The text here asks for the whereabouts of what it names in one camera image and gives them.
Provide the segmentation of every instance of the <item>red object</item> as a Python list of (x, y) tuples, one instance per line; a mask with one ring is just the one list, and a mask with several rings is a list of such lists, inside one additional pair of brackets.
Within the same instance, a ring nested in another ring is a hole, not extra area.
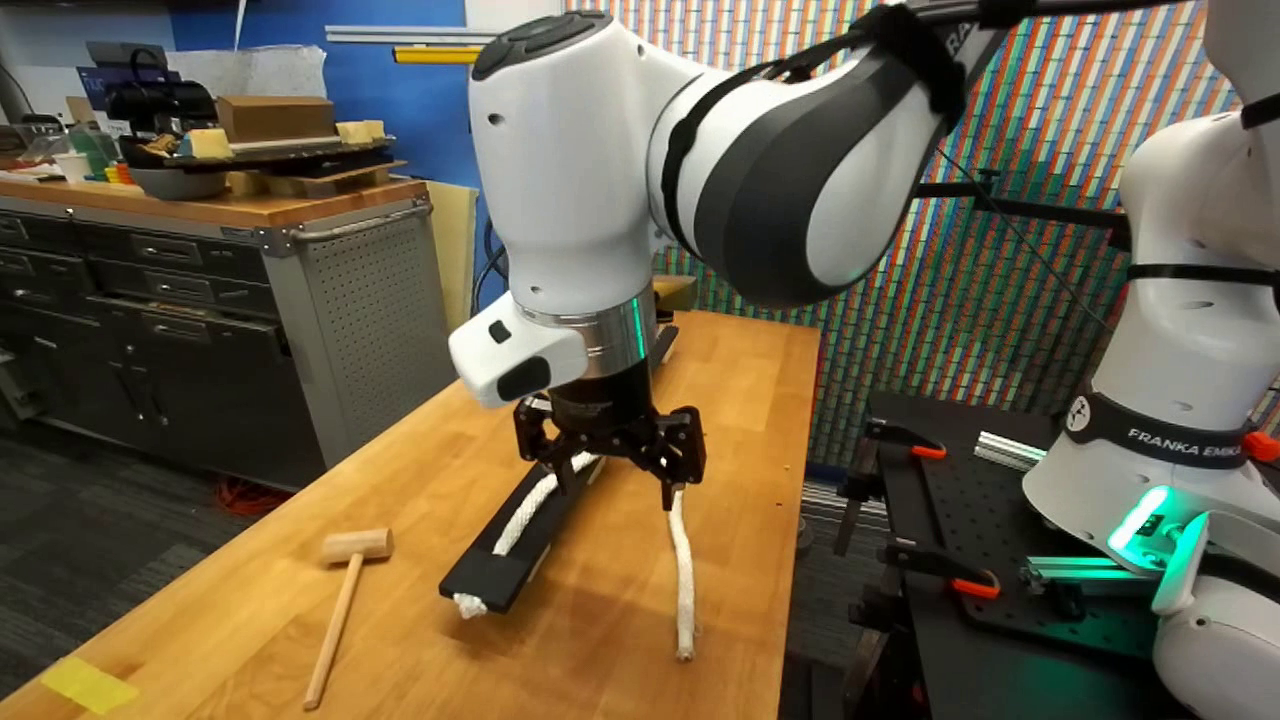
[(942, 466), (942, 462), (949, 462), (949, 448), (944, 446), (912, 446), (912, 462)]
[(261, 483), (243, 483), (243, 479), (216, 479), (216, 509), (225, 509), (227, 517), (269, 517), (274, 509), (281, 509), (288, 500), (288, 491), (277, 489), (261, 489)]
[(1269, 432), (1244, 432), (1244, 458), (1257, 466), (1280, 466), (1280, 440)]
[(1001, 584), (975, 584), (975, 582), (952, 575), (949, 587), (952, 587), (955, 596), (981, 602), (981, 604), (997, 604), (997, 602), (1001, 602)]

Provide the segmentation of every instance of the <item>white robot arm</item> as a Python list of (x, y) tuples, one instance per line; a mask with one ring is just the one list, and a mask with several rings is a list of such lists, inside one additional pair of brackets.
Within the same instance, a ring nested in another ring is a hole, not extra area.
[[(518, 410), (528, 462), (628, 458), (664, 500), (699, 479), (698, 410), (661, 418), (647, 399), (655, 239), (682, 239), (755, 306), (837, 298), (894, 239), (997, 39), (894, 6), (729, 75), (600, 11), (503, 32), (474, 67), (474, 134), (510, 298), (451, 331), (459, 381), (483, 403), (550, 391)], [(853, 55), (814, 80), (837, 52)]]

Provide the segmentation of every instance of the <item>black clamp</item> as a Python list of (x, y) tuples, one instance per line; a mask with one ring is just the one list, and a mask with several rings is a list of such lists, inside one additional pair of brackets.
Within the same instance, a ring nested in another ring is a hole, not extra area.
[(886, 420), (886, 418), (867, 418), (865, 436), (881, 440), (881, 446), (909, 446), (912, 462), (928, 462), (928, 466), (949, 462), (949, 446), (921, 436), (921, 432), (912, 432), (895, 420)]
[(881, 560), (888, 569), (901, 569), (901, 574), (926, 574), (926, 575), (942, 575), (949, 582), (949, 591), (959, 596), (959, 602), (975, 602), (975, 604), (994, 604), (1001, 602), (1001, 575), (981, 569), (981, 566), (969, 566), (944, 548), (926, 548), (909, 535), (895, 535)]

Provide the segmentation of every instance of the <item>floor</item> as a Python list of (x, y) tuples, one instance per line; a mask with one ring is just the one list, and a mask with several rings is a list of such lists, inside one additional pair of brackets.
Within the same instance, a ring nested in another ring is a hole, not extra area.
[[(52, 429), (0, 432), (0, 698), (92, 632), (201, 566), (247, 521), (227, 517), (212, 479)], [(865, 584), (886, 584), (871, 554), (886, 517), (865, 513), (837, 556), (833, 491), (805, 500), (795, 556), (783, 720), (844, 717), (861, 694), (867, 632), (847, 624)]]
[(26, 429), (0, 436), (0, 698), (201, 566), (247, 521), (212, 479)]

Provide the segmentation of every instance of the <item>white robot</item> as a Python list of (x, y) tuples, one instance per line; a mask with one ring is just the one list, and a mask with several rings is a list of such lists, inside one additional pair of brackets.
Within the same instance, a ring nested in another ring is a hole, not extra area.
[[(550, 391), (518, 412), (524, 458), (633, 458), (669, 500), (704, 448), (698, 410), (647, 399), (654, 245), (686, 245), (755, 306), (844, 294), (888, 249), (1001, 28), (1110, 8), (1141, 6), (886, 6), (750, 74), (677, 60), (600, 11), (503, 32), (474, 67), (474, 134), (511, 294), (448, 342), (463, 384), (483, 403)], [(1209, 6), (1206, 47), (1247, 107), (1134, 158), (1128, 308), (1025, 479), (1045, 521), (1165, 582), (1156, 667), (1202, 717), (1280, 708), (1280, 500), (1242, 458), (1280, 356), (1274, 28), (1280, 6)], [(844, 63), (814, 75), (833, 52)]]

